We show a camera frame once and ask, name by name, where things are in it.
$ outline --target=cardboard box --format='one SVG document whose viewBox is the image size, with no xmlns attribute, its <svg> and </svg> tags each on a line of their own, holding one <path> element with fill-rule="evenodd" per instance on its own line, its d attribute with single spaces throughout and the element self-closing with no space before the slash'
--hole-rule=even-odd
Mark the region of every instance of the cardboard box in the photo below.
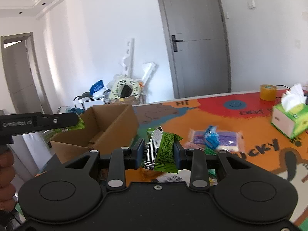
<svg viewBox="0 0 308 231">
<path fill-rule="evenodd" d="M 110 100 L 110 103 L 111 104 L 130 104 L 130 105 L 137 105 L 138 104 L 138 102 L 135 100 L 134 96 Z"/>
<path fill-rule="evenodd" d="M 292 139 L 308 128 L 308 105 L 300 104 L 286 112 L 281 104 L 273 107 L 272 125 Z"/>
<path fill-rule="evenodd" d="M 138 130 L 138 120 L 131 105 L 94 105 L 81 115 L 85 128 L 58 133 L 50 139 L 59 160 L 67 162 L 89 150 L 111 154 L 129 146 Z"/>
</svg>

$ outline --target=screw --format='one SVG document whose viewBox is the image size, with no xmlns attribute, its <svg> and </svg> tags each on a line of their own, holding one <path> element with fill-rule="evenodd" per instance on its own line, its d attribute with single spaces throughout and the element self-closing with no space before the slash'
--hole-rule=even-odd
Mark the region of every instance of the screw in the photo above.
<svg viewBox="0 0 308 231">
<path fill-rule="evenodd" d="M 156 186 L 154 186 L 154 189 L 155 189 L 155 190 L 162 190 L 162 189 L 163 189 L 163 187 L 162 187 L 162 186 L 160 186 L 160 185 L 156 185 Z"/>
<path fill-rule="evenodd" d="M 110 186 L 110 187 L 120 187 L 120 186 L 122 186 L 123 185 L 123 182 L 121 181 L 121 180 L 110 180 L 109 182 L 108 182 L 108 185 Z"/>
<path fill-rule="evenodd" d="M 192 182 L 194 187 L 206 187 L 208 183 L 205 180 L 195 180 Z"/>
</svg>

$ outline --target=black cable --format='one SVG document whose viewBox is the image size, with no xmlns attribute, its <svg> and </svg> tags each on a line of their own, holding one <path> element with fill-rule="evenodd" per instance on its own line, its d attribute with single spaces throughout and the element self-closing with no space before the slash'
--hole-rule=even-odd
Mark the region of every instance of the black cable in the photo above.
<svg viewBox="0 0 308 231">
<path fill-rule="evenodd" d="M 284 85 L 276 85 L 275 87 L 285 87 L 285 88 L 287 88 L 287 89 L 290 89 L 289 87 L 287 87 L 287 86 L 284 86 Z"/>
<path fill-rule="evenodd" d="M 287 89 L 290 89 L 289 87 L 287 87 L 287 86 L 284 86 L 284 85 L 276 85 L 275 87 L 285 87 L 285 88 L 287 88 Z"/>
</svg>

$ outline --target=blue snack wrapper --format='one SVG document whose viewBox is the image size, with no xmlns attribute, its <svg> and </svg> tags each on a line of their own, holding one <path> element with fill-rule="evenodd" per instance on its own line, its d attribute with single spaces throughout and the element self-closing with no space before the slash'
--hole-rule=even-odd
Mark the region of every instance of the blue snack wrapper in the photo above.
<svg viewBox="0 0 308 231">
<path fill-rule="evenodd" d="M 204 133 L 204 144 L 214 150 L 219 145 L 219 135 L 216 133 L 217 126 L 210 125 Z"/>
<path fill-rule="evenodd" d="M 98 81 L 90 88 L 90 94 L 93 95 L 95 92 L 104 88 L 103 80 Z"/>
</svg>

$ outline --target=blue smiley face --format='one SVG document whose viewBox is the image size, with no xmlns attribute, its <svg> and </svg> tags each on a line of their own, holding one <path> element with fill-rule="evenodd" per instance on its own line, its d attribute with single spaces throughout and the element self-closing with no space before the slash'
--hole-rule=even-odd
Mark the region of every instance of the blue smiley face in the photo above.
<svg viewBox="0 0 308 231">
<path fill-rule="evenodd" d="M 232 109 L 232 110 L 239 110 L 239 109 L 244 109 L 247 107 L 247 104 L 243 101 L 239 100 L 232 100 L 232 101 L 227 101 L 224 103 L 224 107 L 227 109 Z"/>
</svg>

